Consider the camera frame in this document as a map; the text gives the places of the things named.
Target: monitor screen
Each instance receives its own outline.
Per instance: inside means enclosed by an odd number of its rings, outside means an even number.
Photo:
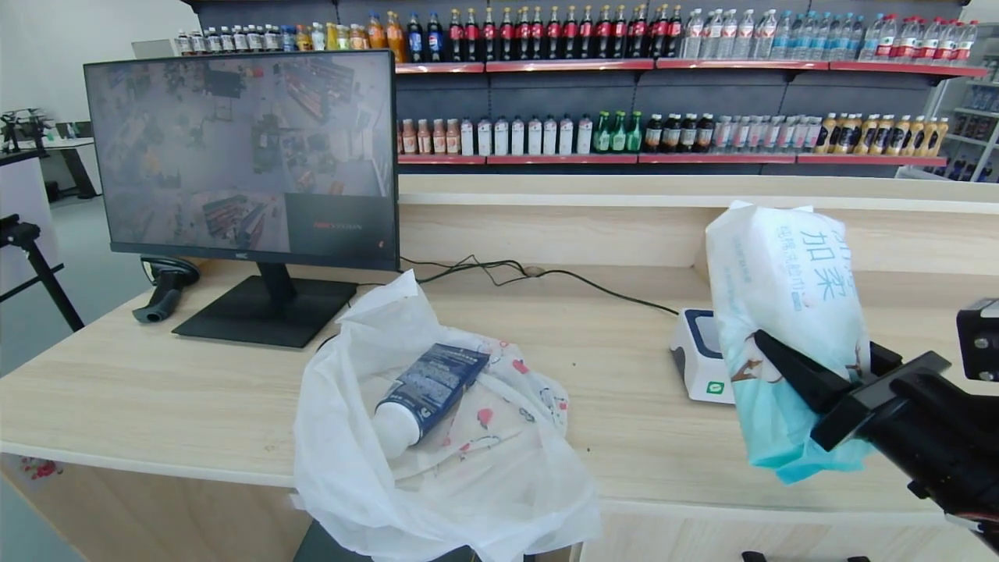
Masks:
[[[389,51],[84,66],[111,249],[399,269]]]

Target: white plastic bag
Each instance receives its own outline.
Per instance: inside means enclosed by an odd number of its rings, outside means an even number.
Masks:
[[[519,560],[599,536],[592,476],[565,441],[568,397],[515,345],[442,326],[412,271],[361,299],[306,366],[295,484],[342,546],[423,562],[464,545]],[[391,463],[371,416],[431,345],[490,353],[452,413]]]

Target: white wall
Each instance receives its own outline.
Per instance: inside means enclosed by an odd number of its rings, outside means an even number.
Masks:
[[[0,110],[87,120],[84,63],[133,59],[132,41],[197,27],[181,0],[0,0]]]
[[[961,12],[961,20],[999,23],[999,0],[971,0]]]

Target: plastic bag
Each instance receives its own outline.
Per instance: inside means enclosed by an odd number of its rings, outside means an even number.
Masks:
[[[565,441],[568,397],[515,345],[442,326],[412,271],[363,296],[306,366],[295,484],[342,546],[423,562],[464,545],[519,560],[599,536],[592,476]],[[490,353],[459,405],[391,463],[371,416],[431,345]]]
[[[706,232],[711,301],[749,462],[785,484],[862,469],[871,446],[819,447],[809,436],[818,416],[752,341],[766,330],[847,380],[870,370],[845,226],[811,209],[735,202]]]

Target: green glass bottle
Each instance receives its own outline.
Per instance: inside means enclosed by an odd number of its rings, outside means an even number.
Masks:
[[[614,112],[614,132],[610,135],[610,152],[620,154],[624,152],[627,145],[627,131],[624,130],[625,113],[623,111]]]
[[[631,154],[637,154],[638,150],[641,149],[641,137],[641,112],[632,111],[631,127],[627,132],[624,149]]]
[[[604,154],[610,151],[610,113],[601,111],[596,119],[593,132],[593,152]]]

